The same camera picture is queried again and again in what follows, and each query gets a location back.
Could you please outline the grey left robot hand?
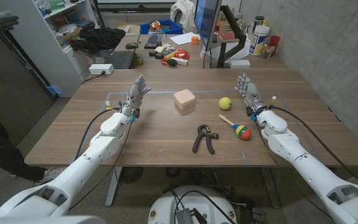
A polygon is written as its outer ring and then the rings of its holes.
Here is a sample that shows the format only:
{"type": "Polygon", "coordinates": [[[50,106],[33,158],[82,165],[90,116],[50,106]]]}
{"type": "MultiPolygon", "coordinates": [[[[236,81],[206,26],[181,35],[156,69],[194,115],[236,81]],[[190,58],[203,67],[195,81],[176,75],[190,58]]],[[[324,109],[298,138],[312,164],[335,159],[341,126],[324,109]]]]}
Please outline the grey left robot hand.
{"type": "Polygon", "coordinates": [[[128,117],[134,116],[135,118],[139,118],[142,99],[144,95],[151,90],[151,87],[146,88],[146,85],[144,76],[139,75],[134,84],[129,88],[126,98],[119,110],[120,113],[128,117]]]}

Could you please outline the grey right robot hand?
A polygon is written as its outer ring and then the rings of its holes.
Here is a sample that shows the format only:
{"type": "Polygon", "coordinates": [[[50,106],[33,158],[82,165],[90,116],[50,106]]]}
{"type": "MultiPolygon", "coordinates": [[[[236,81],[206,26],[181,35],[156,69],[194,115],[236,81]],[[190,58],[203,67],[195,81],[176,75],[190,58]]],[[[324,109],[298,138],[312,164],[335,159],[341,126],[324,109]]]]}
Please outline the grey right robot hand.
{"type": "Polygon", "coordinates": [[[247,116],[257,117],[267,109],[257,86],[245,73],[237,77],[237,87],[234,89],[241,94],[244,100],[247,116]]]}

